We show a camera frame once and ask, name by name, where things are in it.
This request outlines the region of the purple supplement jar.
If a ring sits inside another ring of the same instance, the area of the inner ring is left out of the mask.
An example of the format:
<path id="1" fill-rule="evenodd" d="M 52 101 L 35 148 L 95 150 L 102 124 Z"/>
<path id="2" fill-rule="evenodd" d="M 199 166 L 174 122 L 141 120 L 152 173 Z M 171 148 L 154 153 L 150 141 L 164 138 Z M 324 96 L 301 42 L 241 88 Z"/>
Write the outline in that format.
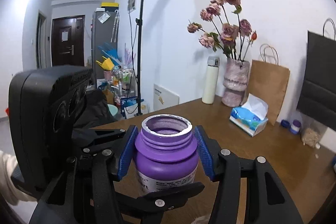
<path id="1" fill-rule="evenodd" d="M 192 184 L 198 143 L 186 118 L 158 114 L 145 118 L 135 139 L 133 161 L 143 194 Z"/>

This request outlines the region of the blue tissue box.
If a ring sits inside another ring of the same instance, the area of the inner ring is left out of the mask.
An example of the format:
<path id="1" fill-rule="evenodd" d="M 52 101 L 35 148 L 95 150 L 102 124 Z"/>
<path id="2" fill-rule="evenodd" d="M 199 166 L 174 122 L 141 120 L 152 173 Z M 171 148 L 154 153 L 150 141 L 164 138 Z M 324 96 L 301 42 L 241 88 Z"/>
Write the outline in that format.
<path id="1" fill-rule="evenodd" d="M 254 137 L 260 133 L 268 122 L 266 117 L 268 104 L 262 99 L 248 94 L 246 102 L 231 110 L 229 120 L 245 131 L 249 136 Z"/>

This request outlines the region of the cream thermos bottle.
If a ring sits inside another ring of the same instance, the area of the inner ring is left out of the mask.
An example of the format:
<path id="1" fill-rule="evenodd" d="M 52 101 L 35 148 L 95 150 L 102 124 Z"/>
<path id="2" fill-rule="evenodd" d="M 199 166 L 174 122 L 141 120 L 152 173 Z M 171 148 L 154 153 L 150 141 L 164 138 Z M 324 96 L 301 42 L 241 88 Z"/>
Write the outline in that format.
<path id="1" fill-rule="evenodd" d="M 219 75 L 220 58 L 210 56 L 207 60 L 205 87 L 202 95 L 202 102 L 205 104 L 213 104 L 217 89 L 217 81 Z"/>

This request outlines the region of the cluttered storage rack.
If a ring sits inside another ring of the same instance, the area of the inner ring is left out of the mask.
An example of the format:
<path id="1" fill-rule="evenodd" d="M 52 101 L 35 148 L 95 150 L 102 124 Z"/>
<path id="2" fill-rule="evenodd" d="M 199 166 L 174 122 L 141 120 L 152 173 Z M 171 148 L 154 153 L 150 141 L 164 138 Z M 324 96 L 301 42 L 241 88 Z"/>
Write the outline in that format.
<path id="1" fill-rule="evenodd" d="M 117 48 L 110 43 L 96 47 L 94 80 L 96 87 L 106 92 L 108 101 L 118 107 L 125 118 L 138 114 L 137 76 L 134 69 L 134 50 L 124 49 L 119 57 Z"/>

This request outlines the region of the pink ceramic vase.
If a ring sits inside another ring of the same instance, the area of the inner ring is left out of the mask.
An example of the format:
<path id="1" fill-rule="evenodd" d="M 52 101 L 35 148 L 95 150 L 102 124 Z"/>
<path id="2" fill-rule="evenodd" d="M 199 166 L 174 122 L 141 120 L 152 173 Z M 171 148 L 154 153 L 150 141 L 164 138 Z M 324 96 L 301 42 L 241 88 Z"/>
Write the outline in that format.
<path id="1" fill-rule="evenodd" d="M 248 86 L 249 61 L 228 59 L 224 73 L 222 102 L 228 107 L 240 106 Z"/>

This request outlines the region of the dark brown door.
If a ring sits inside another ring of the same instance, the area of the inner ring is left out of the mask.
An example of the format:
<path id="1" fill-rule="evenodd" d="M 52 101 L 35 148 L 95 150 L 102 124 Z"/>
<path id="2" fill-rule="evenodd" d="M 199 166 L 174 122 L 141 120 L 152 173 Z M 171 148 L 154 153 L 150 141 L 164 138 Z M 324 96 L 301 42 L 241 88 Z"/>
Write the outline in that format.
<path id="1" fill-rule="evenodd" d="M 52 20 L 52 66 L 84 66 L 84 15 Z"/>

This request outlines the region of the blue jar lid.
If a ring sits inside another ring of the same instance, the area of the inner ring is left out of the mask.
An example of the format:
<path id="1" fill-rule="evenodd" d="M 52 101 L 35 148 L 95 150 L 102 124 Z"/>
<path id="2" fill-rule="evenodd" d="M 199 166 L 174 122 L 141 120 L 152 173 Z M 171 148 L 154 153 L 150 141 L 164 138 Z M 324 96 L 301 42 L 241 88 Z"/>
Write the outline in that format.
<path id="1" fill-rule="evenodd" d="M 288 120 L 282 119 L 280 125 L 283 128 L 289 128 L 290 127 L 290 122 Z"/>

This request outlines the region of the small purple white jar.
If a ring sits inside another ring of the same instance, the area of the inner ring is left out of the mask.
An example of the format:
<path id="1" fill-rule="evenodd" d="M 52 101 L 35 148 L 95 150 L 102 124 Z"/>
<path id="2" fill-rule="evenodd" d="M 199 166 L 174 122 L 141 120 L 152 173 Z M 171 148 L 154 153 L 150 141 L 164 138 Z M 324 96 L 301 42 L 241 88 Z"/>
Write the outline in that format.
<path id="1" fill-rule="evenodd" d="M 290 125 L 289 131 L 293 134 L 298 134 L 301 129 L 301 122 L 297 119 L 294 119 Z"/>

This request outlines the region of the brown paper bag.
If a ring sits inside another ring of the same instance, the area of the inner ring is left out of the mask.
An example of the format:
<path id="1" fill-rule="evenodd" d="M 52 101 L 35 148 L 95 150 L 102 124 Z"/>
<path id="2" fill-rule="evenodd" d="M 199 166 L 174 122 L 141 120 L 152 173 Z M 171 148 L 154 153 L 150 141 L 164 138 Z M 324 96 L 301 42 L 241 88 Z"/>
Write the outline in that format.
<path id="1" fill-rule="evenodd" d="M 268 122 L 275 125 L 284 102 L 290 70 L 279 65 L 278 53 L 269 44 L 262 44 L 259 53 L 261 60 L 252 60 L 249 82 L 242 102 L 247 101 L 249 94 L 262 99 L 268 104 Z"/>

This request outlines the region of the grey refrigerator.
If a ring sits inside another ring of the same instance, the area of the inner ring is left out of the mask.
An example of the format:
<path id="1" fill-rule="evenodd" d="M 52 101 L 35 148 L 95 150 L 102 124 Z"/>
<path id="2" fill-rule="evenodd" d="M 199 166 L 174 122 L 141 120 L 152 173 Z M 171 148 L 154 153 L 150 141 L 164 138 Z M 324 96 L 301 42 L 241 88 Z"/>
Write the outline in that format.
<path id="1" fill-rule="evenodd" d="M 117 49 L 116 36 L 116 16 L 118 16 L 118 3 L 105 2 L 97 8 L 92 17 L 92 39 L 91 39 L 91 57 L 93 68 L 93 84 L 98 88 L 99 82 L 104 79 L 104 72 L 100 65 L 96 62 L 103 62 L 105 52 Z"/>

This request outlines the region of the clear container with seeds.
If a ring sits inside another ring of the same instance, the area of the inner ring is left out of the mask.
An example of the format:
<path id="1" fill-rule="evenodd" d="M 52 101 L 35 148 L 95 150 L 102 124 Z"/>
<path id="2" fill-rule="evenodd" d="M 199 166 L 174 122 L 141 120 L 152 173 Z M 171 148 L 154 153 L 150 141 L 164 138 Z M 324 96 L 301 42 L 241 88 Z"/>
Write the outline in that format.
<path id="1" fill-rule="evenodd" d="M 303 131 L 301 133 L 301 141 L 304 145 L 311 148 L 320 148 L 320 141 L 325 134 L 327 127 L 318 121 L 307 118 L 303 123 Z"/>

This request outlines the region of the dried pink flowers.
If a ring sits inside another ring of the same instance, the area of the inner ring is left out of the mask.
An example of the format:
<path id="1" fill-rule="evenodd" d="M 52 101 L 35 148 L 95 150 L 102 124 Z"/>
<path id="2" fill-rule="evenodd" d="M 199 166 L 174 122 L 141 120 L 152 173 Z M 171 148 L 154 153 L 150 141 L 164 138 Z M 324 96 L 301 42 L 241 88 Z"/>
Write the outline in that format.
<path id="1" fill-rule="evenodd" d="M 257 31 L 247 19 L 240 18 L 241 12 L 242 0 L 210 0 L 199 16 L 202 21 L 211 23 L 214 30 L 207 32 L 200 23 L 189 22 L 187 32 L 201 32 L 198 41 L 203 47 L 214 52 L 221 50 L 227 58 L 244 62 L 249 48 L 257 40 Z"/>

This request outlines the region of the black paper bag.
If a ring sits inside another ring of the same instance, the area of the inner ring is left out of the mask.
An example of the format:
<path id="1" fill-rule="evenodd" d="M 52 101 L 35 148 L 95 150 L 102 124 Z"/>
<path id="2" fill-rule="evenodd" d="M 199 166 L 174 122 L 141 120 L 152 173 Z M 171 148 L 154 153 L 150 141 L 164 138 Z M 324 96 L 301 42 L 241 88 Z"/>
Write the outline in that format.
<path id="1" fill-rule="evenodd" d="M 297 110 L 335 130 L 335 102 L 335 38 L 309 31 Z"/>

